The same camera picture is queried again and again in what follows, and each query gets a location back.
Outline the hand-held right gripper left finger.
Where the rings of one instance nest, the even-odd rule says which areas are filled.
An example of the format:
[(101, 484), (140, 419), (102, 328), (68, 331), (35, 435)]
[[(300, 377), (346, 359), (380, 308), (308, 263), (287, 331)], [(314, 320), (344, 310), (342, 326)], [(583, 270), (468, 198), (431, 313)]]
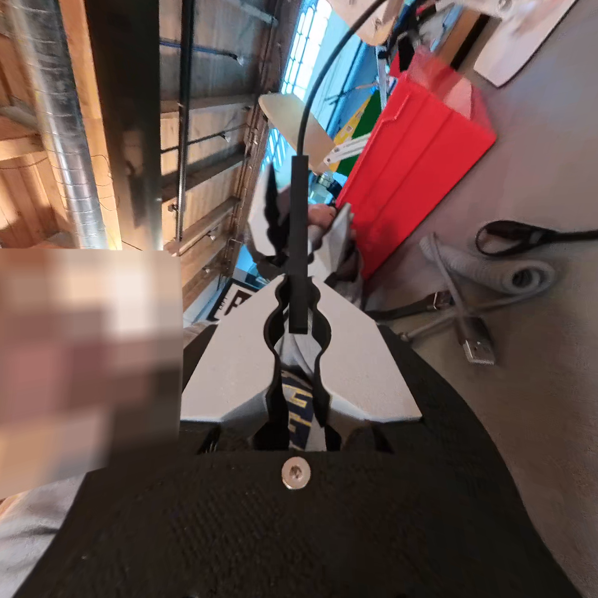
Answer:
[(181, 422), (219, 424), (253, 437), (269, 420), (267, 392), (277, 355), (266, 325), (280, 307), (280, 275), (213, 326), (206, 347), (182, 392)]

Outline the black usb hub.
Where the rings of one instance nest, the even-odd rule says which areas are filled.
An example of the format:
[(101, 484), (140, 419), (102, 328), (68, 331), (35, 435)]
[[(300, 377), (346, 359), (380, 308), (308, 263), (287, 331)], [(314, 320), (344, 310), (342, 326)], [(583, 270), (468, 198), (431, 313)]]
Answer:
[(289, 332), (306, 334), (309, 319), (308, 157), (294, 156), (291, 169), (288, 243)]

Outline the silver ventilation duct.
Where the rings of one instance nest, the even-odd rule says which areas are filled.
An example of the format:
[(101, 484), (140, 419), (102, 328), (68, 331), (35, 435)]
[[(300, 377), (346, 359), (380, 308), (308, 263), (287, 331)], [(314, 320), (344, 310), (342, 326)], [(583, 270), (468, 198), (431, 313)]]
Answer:
[(36, 123), (82, 249), (121, 250), (112, 168), (84, 1), (6, 1)]

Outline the window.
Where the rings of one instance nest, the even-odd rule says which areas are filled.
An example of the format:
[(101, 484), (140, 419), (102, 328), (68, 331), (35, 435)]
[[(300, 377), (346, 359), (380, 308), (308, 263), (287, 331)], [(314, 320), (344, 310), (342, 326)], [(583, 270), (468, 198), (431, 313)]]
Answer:
[(328, 1), (304, 1), (298, 17), (280, 93), (304, 100), (331, 17)]

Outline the instruction sign on stand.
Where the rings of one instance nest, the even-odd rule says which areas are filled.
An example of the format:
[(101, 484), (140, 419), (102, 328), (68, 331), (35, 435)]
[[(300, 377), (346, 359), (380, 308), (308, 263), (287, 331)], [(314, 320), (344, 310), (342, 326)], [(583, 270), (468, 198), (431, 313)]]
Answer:
[(474, 71), (501, 87), (527, 64), (576, 1), (464, 1), (499, 24), (481, 50)]

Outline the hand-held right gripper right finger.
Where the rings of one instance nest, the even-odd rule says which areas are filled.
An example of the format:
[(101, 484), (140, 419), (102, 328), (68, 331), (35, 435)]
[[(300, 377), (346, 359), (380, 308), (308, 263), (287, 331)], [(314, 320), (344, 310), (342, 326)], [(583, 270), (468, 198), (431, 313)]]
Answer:
[(318, 343), (313, 406), (340, 439), (356, 430), (418, 422), (422, 412), (377, 324), (317, 278), (310, 279), (311, 335)]

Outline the person's grey sweatshirt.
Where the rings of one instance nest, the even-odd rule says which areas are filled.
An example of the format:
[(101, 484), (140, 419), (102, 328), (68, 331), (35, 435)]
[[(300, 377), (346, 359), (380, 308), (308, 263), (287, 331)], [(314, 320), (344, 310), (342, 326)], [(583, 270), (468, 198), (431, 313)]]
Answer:
[[(310, 383), (320, 347), (287, 331), (276, 344), (282, 367)], [(1, 597), (13, 597), (60, 530), (84, 480), (67, 478), (24, 491), (1, 513)]]

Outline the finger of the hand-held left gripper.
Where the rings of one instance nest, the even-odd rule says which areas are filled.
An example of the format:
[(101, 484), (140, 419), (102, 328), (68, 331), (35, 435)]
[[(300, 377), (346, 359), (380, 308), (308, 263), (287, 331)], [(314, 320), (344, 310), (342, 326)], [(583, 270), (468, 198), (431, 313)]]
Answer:
[(324, 281), (342, 265), (352, 235), (351, 204), (342, 206), (331, 226), (309, 226), (309, 276)]
[(268, 164), (258, 176), (248, 227), (255, 250), (265, 257), (284, 254), (290, 226), (290, 186), (279, 190), (276, 172)]

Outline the red plastic bin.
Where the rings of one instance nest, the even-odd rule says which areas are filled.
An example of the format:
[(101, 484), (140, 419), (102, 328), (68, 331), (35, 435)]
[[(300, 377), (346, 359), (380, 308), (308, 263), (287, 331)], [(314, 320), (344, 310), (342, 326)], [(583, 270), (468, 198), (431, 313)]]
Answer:
[(337, 200), (351, 206), (364, 280), (495, 141), (479, 89), (418, 47)]

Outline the tan sign board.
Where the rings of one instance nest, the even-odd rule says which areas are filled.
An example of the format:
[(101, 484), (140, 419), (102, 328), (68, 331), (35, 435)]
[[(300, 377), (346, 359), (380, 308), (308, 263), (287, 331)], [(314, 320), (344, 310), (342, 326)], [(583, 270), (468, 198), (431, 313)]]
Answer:
[[(258, 102), (268, 123), (277, 129), (296, 151), (305, 108), (303, 100), (295, 94), (270, 93), (262, 94)], [(309, 114), (306, 126), (303, 153), (309, 157), (310, 170), (321, 175), (330, 168), (324, 159), (333, 151), (335, 144), (312, 113)]]

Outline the black ceiling pipe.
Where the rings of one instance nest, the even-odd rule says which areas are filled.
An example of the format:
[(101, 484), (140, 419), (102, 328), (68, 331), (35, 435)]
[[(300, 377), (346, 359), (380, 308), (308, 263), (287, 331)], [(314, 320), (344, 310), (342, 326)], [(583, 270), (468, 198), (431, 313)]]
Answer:
[(183, 239), (186, 181), (188, 166), (188, 132), (192, 83), (192, 56), (195, 34), (196, 1), (182, 1), (181, 52), (178, 94), (178, 162), (176, 179), (175, 239)]

